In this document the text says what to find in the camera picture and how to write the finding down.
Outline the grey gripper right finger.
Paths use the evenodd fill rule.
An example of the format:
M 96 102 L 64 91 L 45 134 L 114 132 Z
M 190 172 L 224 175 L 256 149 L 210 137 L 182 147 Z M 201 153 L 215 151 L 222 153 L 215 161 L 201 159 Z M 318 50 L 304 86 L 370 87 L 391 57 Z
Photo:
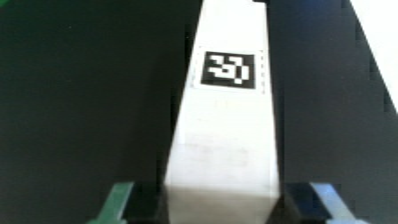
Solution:
M 309 185 L 331 214 L 325 224 L 370 224 L 368 221 L 354 216 L 334 186 L 329 183 L 315 182 Z

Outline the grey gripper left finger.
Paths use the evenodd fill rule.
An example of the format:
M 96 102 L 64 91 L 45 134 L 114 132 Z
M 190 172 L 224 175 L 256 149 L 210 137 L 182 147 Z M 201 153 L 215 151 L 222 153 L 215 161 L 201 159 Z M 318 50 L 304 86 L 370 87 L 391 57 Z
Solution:
M 128 224 L 123 215 L 134 186 L 134 182 L 119 182 L 114 184 L 98 216 L 86 224 Z

